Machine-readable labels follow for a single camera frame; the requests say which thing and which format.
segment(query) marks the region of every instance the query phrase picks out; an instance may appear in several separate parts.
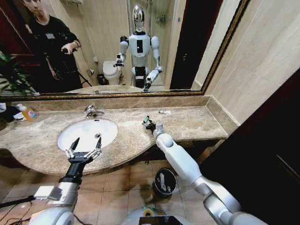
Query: faucet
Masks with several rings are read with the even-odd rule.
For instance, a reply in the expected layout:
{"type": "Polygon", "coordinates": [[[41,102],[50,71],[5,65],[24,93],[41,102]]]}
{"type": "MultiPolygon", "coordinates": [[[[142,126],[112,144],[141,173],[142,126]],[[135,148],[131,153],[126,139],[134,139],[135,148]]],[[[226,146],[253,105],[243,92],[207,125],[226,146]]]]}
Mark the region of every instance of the faucet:
{"type": "Polygon", "coordinates": [[[93,105],[89,105],[88,107],[86,107],[83,112],[87,114],[86,117],[85,117],[87,119],[91,118],[92,116],[96,117],[96,116],[103,116],[104,115],[103,111],[98,110],[93,105]]]}

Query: silver robot head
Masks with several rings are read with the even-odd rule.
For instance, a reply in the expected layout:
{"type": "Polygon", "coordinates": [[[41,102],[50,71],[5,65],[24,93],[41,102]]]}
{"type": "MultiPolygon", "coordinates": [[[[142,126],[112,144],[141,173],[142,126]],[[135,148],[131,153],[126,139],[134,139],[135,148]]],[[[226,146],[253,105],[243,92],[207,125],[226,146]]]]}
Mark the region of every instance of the silver robot head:
{"type": "Polygon", "coordinates": [[[132,12],[132,18],[135,23],[135,31],[142,32],[144,29],[145,14],[142,6],[136,5],[132,12]]]}

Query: trash can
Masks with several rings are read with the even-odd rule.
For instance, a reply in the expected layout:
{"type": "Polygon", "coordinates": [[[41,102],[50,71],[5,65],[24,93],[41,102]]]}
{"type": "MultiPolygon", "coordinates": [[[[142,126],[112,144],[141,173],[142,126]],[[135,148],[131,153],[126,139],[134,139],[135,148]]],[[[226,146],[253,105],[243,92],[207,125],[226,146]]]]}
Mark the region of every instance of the trash can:
{"type": "Polygon", "coordinates": [[[104,74],[98,74],[97,79],[100,85],[108,85],[108,80],[104,77],[104,74]]]}
{"type": "Polygon", "coordinates": [[[176,188],[174,173],[168,168],[161,168],[155,175],[152,188],[154,193],[160,198],[167,198],[172,195],[176,188]]]}

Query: mirror frame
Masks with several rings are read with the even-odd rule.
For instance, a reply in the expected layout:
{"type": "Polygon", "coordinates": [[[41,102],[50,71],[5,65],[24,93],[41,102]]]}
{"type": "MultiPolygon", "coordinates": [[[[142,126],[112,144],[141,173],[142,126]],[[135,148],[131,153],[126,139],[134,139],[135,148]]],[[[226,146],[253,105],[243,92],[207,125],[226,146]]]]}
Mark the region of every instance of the mirror frame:
{"type": "Polygon", "coordinates": [[[39,96],[0,96],[0,102],[13,101],[41,101],[41,100],[74,100],[74,99],[89,99],[89,98],[126,98],[126,97],[165,97],[165,96],[196,96],[204,95],[209,83],[211,82],[221,59],[226,52],[226,49],[238,27],[240,20],[251,0],[240,0],[235,14],[231,20],[228,30],[223,38],[221,46],[214,58],[210,70],[205,78],[201,90],[170,90],[162,92],[148,92],[148,93],[113,93],[113,94],[73,94],[73,93],[43,93],[39,96]]]}

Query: person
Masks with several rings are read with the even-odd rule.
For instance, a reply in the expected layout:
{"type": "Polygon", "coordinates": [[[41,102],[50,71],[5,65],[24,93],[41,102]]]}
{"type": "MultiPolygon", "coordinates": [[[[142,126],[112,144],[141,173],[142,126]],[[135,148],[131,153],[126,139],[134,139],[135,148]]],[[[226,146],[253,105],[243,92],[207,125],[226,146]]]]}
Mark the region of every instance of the person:
{"type": "Polygon", "coordinates": [[[32,35],[34,45],[46,58],[56,90],[66,92],[82,88],[80,73],[73,55],[81,47],[74,33],[58,18],[50,16],[41,0],[21,0],[33,14],[27,31],[32,35]]]}

